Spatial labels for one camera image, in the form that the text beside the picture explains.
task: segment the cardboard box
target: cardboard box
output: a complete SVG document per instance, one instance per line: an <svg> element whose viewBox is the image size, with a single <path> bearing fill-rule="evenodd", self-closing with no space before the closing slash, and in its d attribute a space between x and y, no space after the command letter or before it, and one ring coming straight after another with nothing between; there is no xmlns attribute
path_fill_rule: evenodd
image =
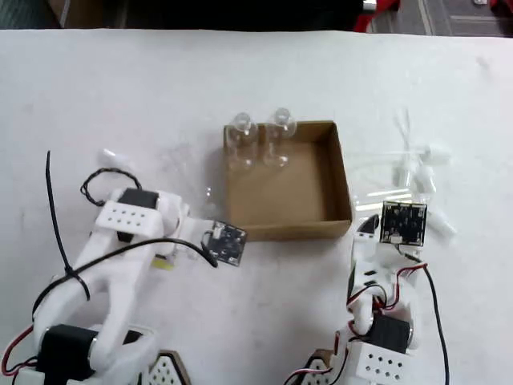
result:
<svg viewBox="0 0 513 385"><path fill-rule="evenodd" d="M228 166L224 128L229 221L248 231L250 241L344 235L352 214L336 124L298 122L296 135L287 144L290 162L283 168L263 163L265 128L258 128L258 161L243 172Z"/></svg>

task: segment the black wire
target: black wire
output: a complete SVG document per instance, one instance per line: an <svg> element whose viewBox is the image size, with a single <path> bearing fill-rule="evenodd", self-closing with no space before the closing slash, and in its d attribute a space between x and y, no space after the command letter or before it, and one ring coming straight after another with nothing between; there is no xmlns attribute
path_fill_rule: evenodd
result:
<svg viewBox="0 0 513 385"><path fill-rule="evenodd" d="M30 357L29 359L25 360L25 362L23 363L18 363L16 365L14 365L14 367L10 370L10 371L13 371L15 370L16 368L19 368L21 369L22 367L26 366L27 364L30 363L30 361L34 360L34 359L38 359L36 356L34 357ZM19 371L16 372L14 375L13 375L13 380L11 381L10 385L15 385L16 384L16 379L18 378L18 374L19 374Z"/></svg>
<svg viewBox="0 0 513 385"><path fill-rule="evenodd" d="M7 368L6 371L7 372L12 372L12 371L15 371L16 369L18 369L19 367L23 366L23 365L27 365L30 361L32 361L33 359L38 359L37 356L34 356L34 357L30 357L29 359L25 360L24 362L22 363L17 363L16 365L14 365L13 367L11 367L10 369Z"/></svg>
<svg viewBox="0 0 513 385"><path fill-rule="evenodd" d="M89 193L89 184L91 183L91 181L93 179L95 179L98 175L104 173L104 172L114 172L116 174L121 174L121 175L125 175L127 177L129 177L130 179L132 179L135 183L135 186L137 189L142 189L143 186L141 185L141 183L139 182L139 180L133 176L132 174L130 174L129 172L126 172L120 168L100 168L99 170L96 170L95 172L93 172L87 179L85 182L83 182L82 186L80 187L80 192L87 198L88 201L90 201L93 205L97 205L98 207L102 207L105 205L105 201L101 200L101 201L97 201L95 200L95 198L93 198L91 196L91 194Z"/></svg>
<svg viewBox="0 0 513 385"><path fill-rule="evenodd" d="M416 262L416 263L421 263L422 262L422 260L418 259L417 257L415 257L415 256L413 256L411 254L403 253L401 251L401 249L399 248L399 245L396 245L395 248L397 249L397 251L403 257L406 257L409 260L411 260L413 262ZM424 273L426 273L427 280L430 283L431 295L433 296L434 316L436 318L436 326L438 328L438 335L440 336L440 344L442 345L443 367L444 367L445 376L446 376L445 385L449 385L449 382L450 382L449 381L450 380L449 355L447 354L446 340L443 337L442 321L440 319L440 310L438 309L438 298L437 298L437 295L436 295L436 289L434 288L433 278L431 277L431 274L430 274L429 270L427 269L427 266L424 266L423 269L424 269Z"/></svg>
<svg viewBox="0 0 513 385"><path fill-rule="evenodd" d="M112 251L110 253L107 253L103 255L102 257L96 258L93 261L90 261L86 263L85 265L82 265L75 269L75 272L77 274L82 273L84 270L90 269L94 265L98 265L100 262L105 261L109 258L112 258L116 255L120 255L122 253L125 253L129 250L136 249L141 246L150 245L153 243L176 243L178 245L184 245L187 246L190 249L193 249L196 251L199 255L201 255L203 258L207 260L207 262L212 265L212 267L217 267L217 260L210 255L210 253L205 253L204 249L200 249L198 246L194 245L191 242L183 241L181 239L175 239L175 238L156 238L156 239L148 239L146 241L141 241L138 243L134 243L132 245L124 246L120 249L117 249L115 251ZM41 294L37 297L37 299L34 302L34 306L32 307L32 321L34 321L34 313L38 309L39 305L41 304L42 300L50 293L55 287L61 285L62 283L69 281L72 278L70 275L65 275L64 277L61 277L57 279L56 281L53 281L50 285L48 285Z"/></svg>
<svg viewBox="0 0 513 385"><path fill-rule="evenodd" d="M86 298L89 301L91 299L91 293L89 292L89 288L86 285L86 282L83 281L81 277L73 270L70 265L70 262L67 259L66 252L64 251L63 241L61 240L61 234L59 232L59 225L57 224L57 215L55 213L55 203L54 203L54 193L51 187L51 174L50 174L50 151L46 153L46 191L48 192L48 204L50 205L50 214L51 214L51 223L54 226L55 239L57 240L57 246L59 247L59 251L61 253L61 257L63 257L64 262L64 271L67 275L76 279L80 285L82 285L84 291L86 292Z"/></svg>
<svg viewBox="0 0 513 385"><path fill-rule="evenodd" d="M433 295L434 316L436 317L436 326L438 328L438 335L440 336L440 344L442 345L443 366L446 373L445 385L449 385L449 355L447 354L446 340L443 337L442 322L440 320L440 312L438 310L438 299L436 296L436 290L434 289L433 278L431 277L431 274L428 271L427 266L424 266L424 273L426 273L427 280L430 282L431 294Z"/></svg>
<svg viewBox="0 0 513 385"><path fill-rule="evenodd" d="M395 246L395 249L404 257L404 258L408 258L410 261L413 261L415 263L422 263L422 260L421 259L418 259L417 257L411 255L411 254L408 254L408 253L403 253L401 251L401 249L399 248L399 245L396 245Z"/></svg>

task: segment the white table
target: white table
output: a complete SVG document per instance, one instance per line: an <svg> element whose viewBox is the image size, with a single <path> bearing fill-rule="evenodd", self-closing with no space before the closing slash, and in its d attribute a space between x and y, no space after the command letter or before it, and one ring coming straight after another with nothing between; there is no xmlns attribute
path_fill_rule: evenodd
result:
<svg viewBox="0 0 513 385"><path fill-rule="evenodd" d="M79 186L100 148L129 155L145 187L219 191L221 127L239 111L265 120L286 106L300 120L337 122L354 190L389 184L390 167L363 166L366 158L351 154L399 149L392 118L407 107L414 138L440 141L455 157L437 170L437 199L460 234L443 245L428 233L423 254L451 383L509 383L511 63L513 42L492 38L0 31L0 343L29 323L36 295L63 269L46 203L47 149L74 260L96 215ZM193 155L186 172L173 163L177 153ZM194 384L281 384L315 348L331 347L349 319L350 245L349 235L254 243L238 269L179 258L172 272L151 272L134 321L180 352ZM426 337L416 383L441 384L430 292L420 281ZM22 345L13 362L29 349Z"/></svg>

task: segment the circuit board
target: circuit board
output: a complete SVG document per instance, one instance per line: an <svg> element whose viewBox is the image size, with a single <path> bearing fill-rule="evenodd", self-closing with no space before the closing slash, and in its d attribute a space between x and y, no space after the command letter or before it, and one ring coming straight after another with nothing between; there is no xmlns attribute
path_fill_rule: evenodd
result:
<svg viewBox="0 0 513 385"><path fill-rule="evenodd" d="M379 241L394 245L423 246L427 205L383 202Z"/></svg>
<svg viewBox="0 0 513 385"><path fill-rule="evenodd" d="M216 221L207 247L217 261L238 266L244 252L246 237L247 234L243 229Z"/></svg>

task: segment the clear glass bottle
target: clear glass bottle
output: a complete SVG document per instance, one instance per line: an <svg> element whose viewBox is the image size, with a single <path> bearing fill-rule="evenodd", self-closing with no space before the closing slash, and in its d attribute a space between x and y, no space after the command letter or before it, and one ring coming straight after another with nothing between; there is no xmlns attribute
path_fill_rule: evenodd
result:
<svg viewBox="0 0 513 385"><path fill-rule="evenodd" d="M258 127L247 113L237 114L228 125L226 143L231 169L247 170L254 165L258 152Z"/></svg>
<svg viewBox="0 0 513 385"><path fill-rule="evenodd" d="M278 108L265 125L264 162L271 167L284 167L290 161L286 142L297 130L296 120L287 108Z"/></svg>

